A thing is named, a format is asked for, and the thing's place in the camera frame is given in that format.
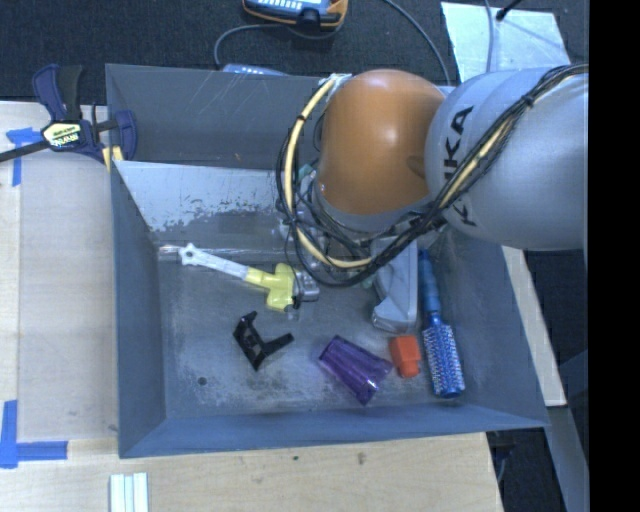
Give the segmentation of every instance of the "black cable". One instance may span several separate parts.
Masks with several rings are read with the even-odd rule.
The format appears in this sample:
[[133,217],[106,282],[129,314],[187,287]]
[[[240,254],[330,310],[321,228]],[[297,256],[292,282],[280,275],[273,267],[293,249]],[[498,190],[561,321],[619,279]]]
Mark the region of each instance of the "black cable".
[[[290,237],[291,237],[291,226],[289,226],[289,230],[287,231],[287,238],[285,238],[285,240],[284,240],[284,259],[286,260],[287,265],[289,265],[291,267],[291,269],[293,270],[293,278],[294,278],[295,283],[296,283],[296,290],[298,291],[298,294],[299,294],[300,291],[302,290],[302,287],[300,286],[300,280],[298,279],[298,273],[293,268],[293,264],[291,263],[291,259],[289,258],[289,251],[287,249]],[[300,303],[300,300],[298,299],[298,294],[294,294],[293,297],[292,297],[293,309],[299,309],[300,308],[301,303]]]
[[[307,195],[310,195],[312,185],[313,183],[309,185],[306,193]],[[360,244],[356,244],[354,242],[349,241],[349,237],[346,236],[343,232],[343,229],[344,229],[343,226],[340,226],[340,224],[331,216],[321,215],[320,213],[318,213],[318,210],[312,204],[311,200],[308,198],[305,198],[304,196],[305,194],[300,194],[299,195],[300,200],[305,204],[307,209],[311,212],[311,215],[313,216],[314,220],[317,223],[318,229],[322,230],[327,235],[330,235],[333,238],[336,238],[341,245],[345,245],[351,248],[352,249],[351,252],[362,249],[362,246]],[[377,236],[371,237],[369,241],[373,240],[374,238],[377,238]]]
[[352,242],[351,240],[349,240],[348,237],[346,237],[345,235],[340,233],[337,229],[329,228],[328,226],[326,226],[322,222],[322,220],[320,219],[320,216],[316,212],[316,210],[313,207],[313,205],[307,199],[305,199],[303,196],[299,196],[299,197],[300,197],[300,200],[307,207],[307,209],[311,212],[311,215],[313,216],[314,220],[316,221],[316,225],[315,226],[311,225],[308,222],[305,222],[304,224],[308,225],[309,227],[312,227],[312,228],[315,228],[315,229],[319,229],[320,231],[322,231],[322,233],[325,235],[325,237],[327,237],[327,239],[336,240],[341,246],[343,246],[345,249],[347,249],[347,251],[349,251],[349,254],[353,258],[359,257],[359,255],[357,254],[357,251],[359,251],[361,249],[361,247],[358,246],[357,244],[355,244],[354,242]]
[[[300,160],[300,147],[296,146],[295,151],[293,153],[293,168],[294,169],[298,169],[299,168],[299,160]],[[297,212],[298,211],[298,199],[300,199],[301,201],[303,201],[303,203],[305,203],[305,205],[307,206],[307,208],[309,208],[311,214],[314,216],[314,219],[316,220],[316,222],[318,223],[318,225],[313,226],[311,224],[309,224],[308,222],[301,222],[298,219],[298,224],[302,224],[305,227],[309,226],[311,228],[315,228],[315,229],[319,229],[320,231],[322,231],[324,233],[325,236],[329,237],[329,232],[331,232],[331,236],[334,240],[336,240],[340,245],[342,245],[345,249],[347,249],[347,251],[349,252],[349,254],[351,255],[351,257],[355,258],[356,255],[356,251],[359,249],[358,247],[355,247],[354,244],[352,244],[351,242],[349,242],[349,239],[347,236],[343,236],[342,233],[339,232],[339,230],[334,231],[333,229],[325,229],[325,224],[322,222],[319,222],[319,218],[316,215],[315,209],[313,208],[313,206],[311,206],[311,203],[307,202],[306,199],[303,197],[302,194],[300,194],[300,189],[302,187],[302,180],[299,179],[298,173],[295,172],[292,175],[292,182],[293,182],[293,211]],[[311,234],[305,229],[305,234],[307,234],[307,238],[310,238],[312,240],[312,243],[316,246],[319,247],[320,244],[318,243],[318,241],[315,239],[315,237],[312,237]]]
[[513,2],[511,2],[506,7],[500,9],[498,11],[498,13],[496,14],[496,20],[502,21],[504,19],[504,17],[509,13],[509,11],[511,9],[513,9],[514,7],[516,7],[520,2],[522,2],[522,0],[514,0]]
[[[385,247],[383,251],[381,251],[375,258],[373,258],[368,264],[364,265],[361,269],[345,269],[351,272],[355,271],[357,272],[357,274],[345,279],[337,279],[334,274],[330,274],[332,280],[327,280],[324,277],[319,276],[318,273],[314,269],[312,269],[306,261],[306,258],[303,255],[303,247],[299,240],[297,230],[293,229],[293,240],[298,259],[314,279],[327,286],[353,286],[369,278],[370,276],[375,274],[379,268],[383,267],[398,254],[400,254],[400,252],[402,252],[411,242],[413,242],[413,240],[427,233],[428,231],[439,227],[440,223],[443,222],[441,217],[442,212],[453,205],[460,198],[460,196],[466,193],[480,177],[482,177],[489,171],[492,163],[501,153],[506,142],[508,141],[518,120],[522,117],[522,115],[528,108],[531,108],[533,106],[535,100],[551,91],[556,85],[558,85],[566,78],[586,72],[588,72],[588,64],[561,66],[551,69],[547,73],[545,73],[531,90],[524,94],[518,101],[516,101],[511,107],[509,107],[502,115],[500,115],[498,119],[496,119],[496,121],[491,125],[491,127],[483,134],[483,136],[478,140],[471,151],[462,159],[462,161],[458,165],[458,168],[453,173],[453,176],[439,191],[435,200],[430,203],[428,211],[422,217],[413,219],[413,221],[410,223],[411,226],[408,229],[400,233],[387,247]],[[470,177],[467,177],[466,181],[464,182],[465,186],[461,186],[446,201],[446,203],[443,203],[444,198],[449,195],[451,189],[454,186],[457,186],[457,178],[463,172],[465,172],[467,166],[474,159],[476,159],[483,146],[491,138],[493,138],[498,130],[502,130],[502,134],[494,143],[490,152],[482,159],[479,170],[474,171],[474,173],[472,173]],[[276,166],[278,193],[283,203],[284,190],[282,186],[282,156],[284,155],[287,146],[288,141],[285,141]],[[291,223],[292,228],[300,227],[301,231],[305,235],[307,235],[310,240],[313,240],[312,243],[316,247],[319,247],[317,241],[310,236],[310,233],[308,233],[307,229],[305,229],[304,226],[300,225],[299,220],[295,218],[295,215],[289,210],[289,208],[286,206],[286,203],[284,210],[285,215],[287,215],[287,217],[289,218],[289,222]]]
[[491,60],[493,58],[493,16],[491,15],[491,6],[489,5],[489,0],[484,0],[484,7],[487,10],[487,20],[489,22],[489,50],[487,51],[487,66],[486,71],[489,73],[491,71]]
[[316,125],[313,127],[313,147],[319,153],[320,141],[322,140],[322,126],[324,125],[324,112],[320,114],[320,117],[316,121]]
[[235,27],[224,32],[213,45],[213,60],[216,64],[216,69],[222,69],[222,62],[220,61],[219,51],[220,44],[227,37],[236,34],[238,32],[243,32],[245,30],[262,30],[262,29],[272,29],[272,28],[283,28],[284,25],[281,23],[257,23],[255,25],[242,25],[241,27]]
[[392,2],[391,0],[382,0],[382,1],[384,3],[386,3],[387,5],[389,5],[390,7],[393,7],[400,14],[402,14],[409,21],[409,23],[411,23],[414,26],[414,28],[418,32],[420,32],[420,35],[427,41],[427,43],[431,47],[431,50],[433,51],[434,55],[438,59],[438,63],[440,64],[440,67],[442,68],[442,72],[444,73],[444,77],[445,77],[447,85],[451,85],[451,78],[449,77],[449,72],[447,71],[447,67],[444,64],[444,60],[442,60],[442,56],[440,55],[440,52],[438,52],[438,49],[436,48],[436,45],[433,43],[433,41],[431,40],[429,35],[424,31],[424,29],[420,26],[420,24],[415,20],[415,18],[413,16],[411,16],[411,14],[409,14],[407,11],[405,11],[402,7],[400,7],[395,2]]
[[312,41],[321,41],[324,39],[329,39],[331,37],[334,37],[335,34],[337,32],[339,32],[342,29],[342,24],[339,25],[335,30],[332,30],[331,32],[327,32],[325,34],[322,35],[311,35],[311,34],[306,34],[304,32],[301,32],[300,30],[296,30],[288,25],[284,25],[282,23],[256,23],[254,25],[242,25],[241,27],[235,27],[232,28],[230,30],[227,30],[226,32],[224,32],[215,42],[214,46],[213,46],[213,60],[215,62],[216,65],[216,69],[222,69],[223,64],[222,61],[220,60],[220,45],[222,44],[222,41],[224,41],[227,37],[236,34],[238,32],[243,32],[245,30],[262,30],[262,29],[271,29],[271,28],[286,28],[289,32],[291,32],[292,34],[294,34],[297,37],[300,37],[302,39],[309,39]]

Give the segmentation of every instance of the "black floor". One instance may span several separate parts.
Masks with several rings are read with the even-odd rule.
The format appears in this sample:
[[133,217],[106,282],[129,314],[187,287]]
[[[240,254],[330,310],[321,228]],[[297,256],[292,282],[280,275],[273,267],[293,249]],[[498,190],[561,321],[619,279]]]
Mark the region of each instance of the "black floor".
[[[429,34],[456,78],[453,52],[435,0],[397,0]],[[461,2],[483,5],[481,1]],[[505,0],[490,1],[504,7]],[[589,60],[589,0],[530,0],[519,8],[553,12],[572,62]],[[50,64],[81,64],[84,104],[105,104],[105,63],[214,68],[213,46],[224,31],[253,23],[241,0],[0,0],[0,98],[33,99],[31,77]],[[382,0],[351,0],[344,28],[324,41],[286,31],[235,34],[223,62],[300,75],[358,73],[393,67],[444,84],[436,57],[417,31]],[[529,253],[553,348],[561,365],[586,348],[586,270],[581,251]],[[571,399],[588,457],[588,397]],[[562,512],[562,497],[542,430],[489,433],[507,512]]]

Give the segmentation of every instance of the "purple plastic object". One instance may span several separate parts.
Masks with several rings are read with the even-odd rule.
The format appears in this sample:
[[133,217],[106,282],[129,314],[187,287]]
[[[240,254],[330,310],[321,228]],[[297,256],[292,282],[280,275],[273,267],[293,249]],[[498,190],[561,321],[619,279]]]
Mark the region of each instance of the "purple plastic object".
[[393,368],[389,361],[334,336],[319,357],[320,365],[341,380],[362,405],[367,405]]

